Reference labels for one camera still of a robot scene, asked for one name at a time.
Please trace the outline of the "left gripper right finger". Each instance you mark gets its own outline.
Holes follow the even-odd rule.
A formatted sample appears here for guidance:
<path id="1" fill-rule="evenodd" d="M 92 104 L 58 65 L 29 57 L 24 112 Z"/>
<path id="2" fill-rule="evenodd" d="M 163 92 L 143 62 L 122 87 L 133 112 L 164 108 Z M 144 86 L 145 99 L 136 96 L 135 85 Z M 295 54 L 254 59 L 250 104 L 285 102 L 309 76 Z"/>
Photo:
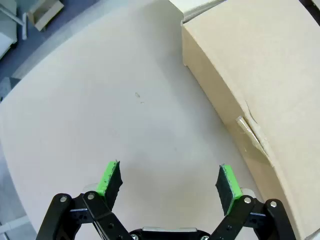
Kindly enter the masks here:
<path id="1" fill-rule="evenodd" d="M 259 240 L 295 240 L 283 203 L 275 198 L 264 203 L 244 194 L 230 165 L 219 166 L 215 184 L 224 218 L 211 240 L 234 240 L 243 227 L 253 229 Z"/>

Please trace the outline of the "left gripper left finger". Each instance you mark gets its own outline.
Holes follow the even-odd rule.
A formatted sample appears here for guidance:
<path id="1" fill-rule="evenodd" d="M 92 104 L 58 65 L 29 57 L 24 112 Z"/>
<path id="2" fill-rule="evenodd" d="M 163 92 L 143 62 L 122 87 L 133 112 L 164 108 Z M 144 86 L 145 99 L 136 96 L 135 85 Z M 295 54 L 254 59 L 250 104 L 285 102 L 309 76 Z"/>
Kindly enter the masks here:
<path id="1" fill-rule="evenodd" d="M 121 179 L 120 163 L 108 163 L 96 188 L 73 198 L 58 193 L 44 216 L 37 240 L 74 240 L 84 224 L 92 224 L 102 240 L 129 240 L 130 234 L 112 212 Z"/>

